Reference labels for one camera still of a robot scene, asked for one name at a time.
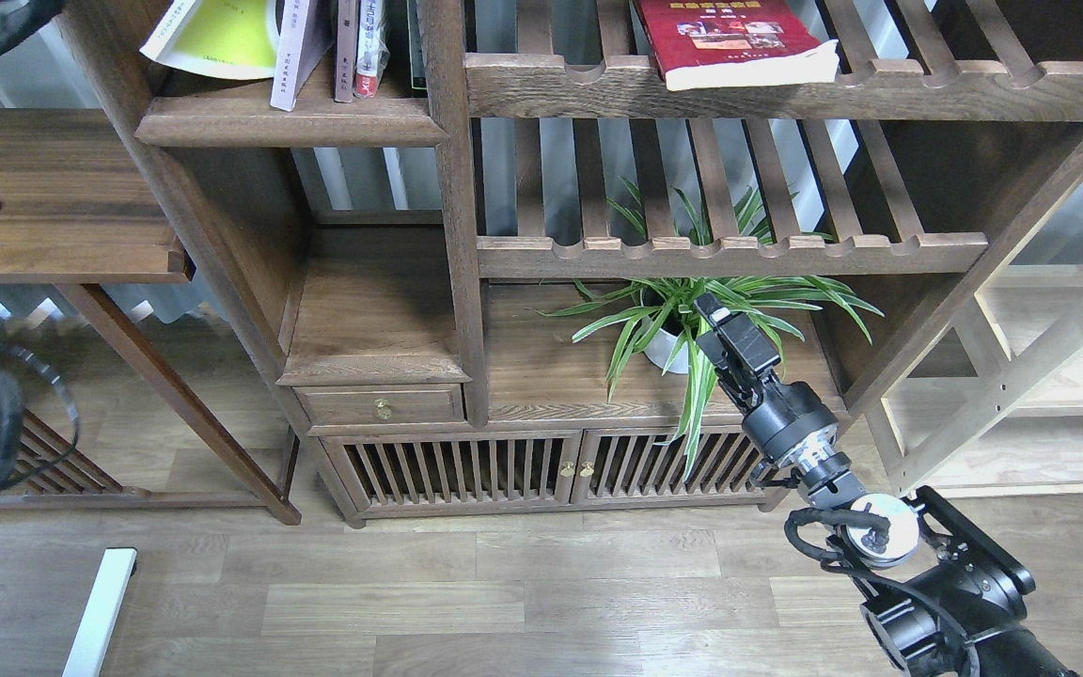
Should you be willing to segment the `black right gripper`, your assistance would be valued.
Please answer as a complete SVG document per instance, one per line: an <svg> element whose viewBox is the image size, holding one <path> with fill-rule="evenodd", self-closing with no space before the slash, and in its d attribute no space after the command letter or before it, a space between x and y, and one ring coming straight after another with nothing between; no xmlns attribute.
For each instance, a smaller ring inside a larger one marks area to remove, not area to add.
<svg viewBox="0 0 1083 677"><path fill-rule="evenodd" d="M699 336L730 401L743 415L746 437L779 468L811 471L835 453L838 420L808 383L779 381L777 348L747 314L728 312L714 292L696 297L709 330Z"/></svg>

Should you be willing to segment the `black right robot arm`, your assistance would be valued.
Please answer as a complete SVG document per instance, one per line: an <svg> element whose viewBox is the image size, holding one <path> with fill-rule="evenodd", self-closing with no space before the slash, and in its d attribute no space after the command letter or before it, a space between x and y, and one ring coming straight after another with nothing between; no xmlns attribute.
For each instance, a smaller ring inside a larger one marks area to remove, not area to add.
<svg viewBox="0 0 1083 677"><path fill-rule="evenodd" d="M1025 626L1027 567L936 490L908 498L873 493L834 447L837 419L808 383L783 383L773 343L744 314L704 294L699 348L743 416L760 467L788 471L807 502L785 535L826 573L863 594L861 617L906 676L1066 676Z"/></svg>

